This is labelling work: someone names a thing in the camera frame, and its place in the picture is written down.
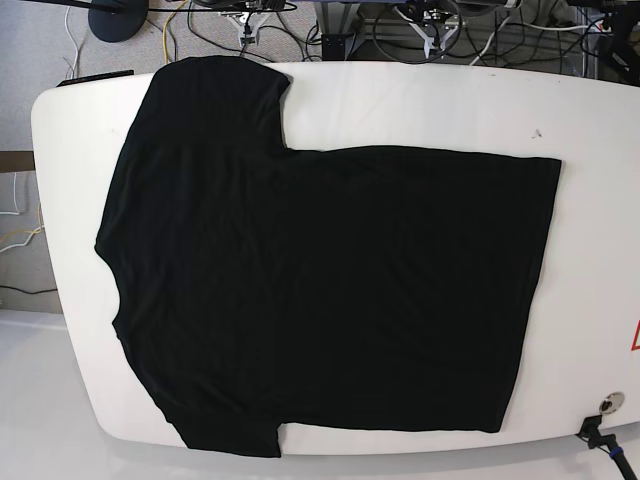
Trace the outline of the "black T-shirt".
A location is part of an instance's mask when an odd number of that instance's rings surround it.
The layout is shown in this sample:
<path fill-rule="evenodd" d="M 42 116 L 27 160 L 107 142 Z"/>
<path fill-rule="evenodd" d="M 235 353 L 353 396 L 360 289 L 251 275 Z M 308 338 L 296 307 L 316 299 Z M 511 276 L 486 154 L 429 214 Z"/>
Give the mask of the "black T-shirt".
<path fill-rule="evenodd" d="M 153 76 L 95 243 L 131 369 L 192 449 L 277 458 L 290 423 L 497 433 L 561 162 L 293 150 L 289 84 L 229 56 Z"/>

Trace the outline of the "black table leg column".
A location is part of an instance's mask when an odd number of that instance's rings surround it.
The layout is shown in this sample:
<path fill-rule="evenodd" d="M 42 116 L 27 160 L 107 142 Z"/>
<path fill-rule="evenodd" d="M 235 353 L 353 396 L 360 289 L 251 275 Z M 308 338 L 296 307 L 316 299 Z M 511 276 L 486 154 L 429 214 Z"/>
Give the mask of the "black table leg column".
<path fill-rule="evenodd" d="M 345 61 L 362 43 L 358 12 L 362 1 L 313 1 L 323 61 Z"/>

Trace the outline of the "round dark stand base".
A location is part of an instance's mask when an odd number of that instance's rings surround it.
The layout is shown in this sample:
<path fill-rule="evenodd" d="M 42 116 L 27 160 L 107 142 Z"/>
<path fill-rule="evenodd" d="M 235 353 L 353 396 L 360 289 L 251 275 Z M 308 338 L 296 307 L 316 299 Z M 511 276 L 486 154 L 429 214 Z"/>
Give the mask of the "round dark stand base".
<path fill-rule="evenodd" d="M 92 1 L 88 12 L 89 28 L 103 42 L 124 42 L 142 28 L 148 9 L 148 0 Z"/>

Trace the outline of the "red warning triangle sticker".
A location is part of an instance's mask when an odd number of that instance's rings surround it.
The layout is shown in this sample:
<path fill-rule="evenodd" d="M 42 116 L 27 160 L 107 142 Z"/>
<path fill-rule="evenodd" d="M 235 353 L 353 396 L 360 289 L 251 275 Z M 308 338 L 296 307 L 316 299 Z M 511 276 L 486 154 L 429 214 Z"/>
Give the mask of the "red warning triangle sticker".
<path fill-rule="evenodd" d="M 630 350 L 638 351 L 639 349 L 640 349 L 640 321 L 637 323 Z"/>

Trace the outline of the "metal table grommet right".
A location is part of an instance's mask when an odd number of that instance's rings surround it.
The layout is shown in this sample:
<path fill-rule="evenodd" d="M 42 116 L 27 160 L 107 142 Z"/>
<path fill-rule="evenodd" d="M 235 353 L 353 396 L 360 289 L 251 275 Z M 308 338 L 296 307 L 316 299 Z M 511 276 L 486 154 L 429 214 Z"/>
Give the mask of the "metal table grommet right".
<path fill-rule="evenodd" d="M 613 392 L 605 397 L 599 405 L 599 413 L 601 415 L 610 415 L 618 411 L 625 402 L 625 394 L 623 392 Z"/>

